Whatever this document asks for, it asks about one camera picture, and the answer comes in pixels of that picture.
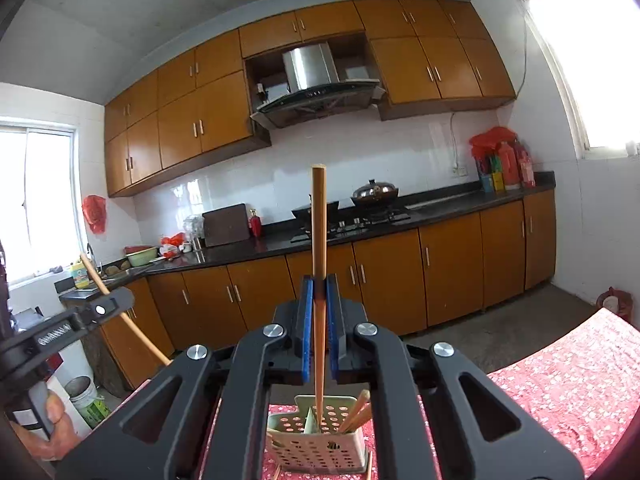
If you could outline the bamboo chopstick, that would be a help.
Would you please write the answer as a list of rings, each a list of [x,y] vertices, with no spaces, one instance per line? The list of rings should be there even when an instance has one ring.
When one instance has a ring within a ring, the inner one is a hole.
[[[79,258],[86,268],[90,278],[96,283],[96,286],[98,286],[99,291],[102,292],[104,296],[110,296],[111,292],[101,280],[99,273],[96,272],[96,269],[93,267],[88,257],[85,254],[80,254]],[[168,357],[165,356],[155,344],[153,344],[153,341],[148,336],[146,336],[145,333],[142,332],[142,330],[140,330],[140,328],[131,318],[128,318],[128,315],[126,315],[125,312],[122,312],[119,317],[122,319],[122,322],[124,322],[128,326],[128,328],[136,335],[136,337],[142,342],[142,344],[144,344],[145,348],[147,348],[149,352],[154,354],[154,356],[156,356],[163,365],[168,366],[171,363],[171,359],[168,359]]]
[[[314,397],[316,419],[322,424],[326,381],[326,167],[311,167],[311,245],[314,278]]]
[[[344,434],[344,430],[346,426],[349,424],[350,420],[367,404],[370,403],[371,393],[368,389],[363,389],[360,392],[355,404],[352,406],[352,409],[348,412],[348,415],[341,423],[340,428],[338,428],[338,432],[340,434]]]
[[[349,422],[344,433],[355,432],[372,418],[371,403],[367,403]]]

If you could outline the upper kitchen cabinets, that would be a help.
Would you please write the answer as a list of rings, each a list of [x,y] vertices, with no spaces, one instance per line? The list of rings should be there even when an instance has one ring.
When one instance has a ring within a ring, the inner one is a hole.
[[[137,194],[308,120],[369,106],[384,120],[490,110],[514,96],[471,3],[307,6],[210,38],[108,102],[107,192]]]

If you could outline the white plastic bucket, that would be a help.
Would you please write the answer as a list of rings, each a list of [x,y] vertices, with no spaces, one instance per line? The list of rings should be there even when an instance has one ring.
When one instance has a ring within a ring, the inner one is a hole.
[[[111,410],[90,377],[75,377],[66,382],[64,389],[70,397],[70,402],[91,429],[99,426],[110,416]]]

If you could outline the yellow dish soap bottle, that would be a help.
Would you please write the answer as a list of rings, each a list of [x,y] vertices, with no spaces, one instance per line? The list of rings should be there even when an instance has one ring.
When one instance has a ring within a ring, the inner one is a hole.
[[[74,286],[77,289],[85,289],[91,285],[88,271],[81,260],[77,260],[72,264],[70,272],[72,272]]]

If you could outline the red floral tablecloth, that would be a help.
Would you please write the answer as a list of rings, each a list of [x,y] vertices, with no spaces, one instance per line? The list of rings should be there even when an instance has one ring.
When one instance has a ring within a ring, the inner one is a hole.
[[[587,479],[637,479],[617,472],[639,427],[639,331],[601,309],[559,340],[488,377],[579,460]]]

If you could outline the window left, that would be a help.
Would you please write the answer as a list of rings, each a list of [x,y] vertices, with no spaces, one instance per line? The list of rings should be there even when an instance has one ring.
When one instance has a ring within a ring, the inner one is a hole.
[[[1,245],[11,285],[66,269],[81,250],[74,136],[1,127]]]

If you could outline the window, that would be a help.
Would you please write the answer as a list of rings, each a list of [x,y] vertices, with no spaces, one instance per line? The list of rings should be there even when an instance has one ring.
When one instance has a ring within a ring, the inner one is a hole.
[[[1,245],[11,285],[66,269],[81,250],[74,136],[1,127]]]
[[[559,87],[579,151],[639,155],[636,0],[518,0]]]

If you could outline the beige perforated utensil holder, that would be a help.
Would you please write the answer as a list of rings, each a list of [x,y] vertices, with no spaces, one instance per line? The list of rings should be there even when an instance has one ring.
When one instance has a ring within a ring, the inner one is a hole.
[[[340,431],[356,403],[353,396],[325,396],[318,422],[314,396],[296,396],[294,411],[268,415],[270,457],[283,470],[301,474],[363,474],[369,451],[362,430]]]

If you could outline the green basin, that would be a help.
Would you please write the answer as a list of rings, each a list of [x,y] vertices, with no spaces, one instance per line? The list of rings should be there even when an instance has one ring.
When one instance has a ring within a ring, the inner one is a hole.
[[[139,266],[146,266],[153,262],[158,257],[158,249],[156,247],[148,247],[140,249],[137,252],[130,252],[127,255],[127,260],[130,266],[138,268]]]

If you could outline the dark cutting board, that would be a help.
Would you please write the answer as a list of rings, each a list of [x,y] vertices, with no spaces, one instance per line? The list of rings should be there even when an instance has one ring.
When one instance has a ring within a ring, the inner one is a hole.
[[[236,204],[203,214],[203,232],[207,248],[244,242],[250,238],[245,204]]]

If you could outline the red bottle on counter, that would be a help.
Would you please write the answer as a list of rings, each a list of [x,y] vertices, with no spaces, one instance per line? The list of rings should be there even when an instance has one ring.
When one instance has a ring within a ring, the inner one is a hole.
[[[252,232],[256,240],[259,240],[262,237],[262,219],[258,216],[255,209],[250,210],[248,225],[250,226],[250,232]]]

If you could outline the black wok with lid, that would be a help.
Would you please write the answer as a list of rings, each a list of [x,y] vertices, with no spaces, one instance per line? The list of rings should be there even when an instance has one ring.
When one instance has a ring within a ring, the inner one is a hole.
[[[398,188],[393,183],[370,179],[352,192],[352,203],[357,207],[387,206],[397,200]]]

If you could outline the red bags and bottles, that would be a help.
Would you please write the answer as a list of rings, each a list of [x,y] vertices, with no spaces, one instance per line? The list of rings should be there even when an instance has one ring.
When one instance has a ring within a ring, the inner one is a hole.
[[[485,192],[502,193],[536,186],[533,161],[511,129],[490,128],[472,136],[469,144]]]

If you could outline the steel range hood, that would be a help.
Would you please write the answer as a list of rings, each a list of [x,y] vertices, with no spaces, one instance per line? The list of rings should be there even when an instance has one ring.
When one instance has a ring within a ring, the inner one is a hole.
[[[246,71],[250,118],[268,130],[365,110],[386,93],[358,35],[256,56]]]

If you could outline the window right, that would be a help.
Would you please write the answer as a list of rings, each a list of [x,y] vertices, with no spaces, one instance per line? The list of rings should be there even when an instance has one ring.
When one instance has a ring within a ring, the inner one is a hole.
[[[559,87],[579,151],[639,155],[636,0],[518,0]]]

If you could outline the red plastic bag on wall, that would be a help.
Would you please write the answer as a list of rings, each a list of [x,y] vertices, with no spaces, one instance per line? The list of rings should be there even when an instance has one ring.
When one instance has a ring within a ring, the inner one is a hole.
[[[87,195],[81,204],[85,222],[93,234],[100,235],[106,227],[106,200],[99,195]]]

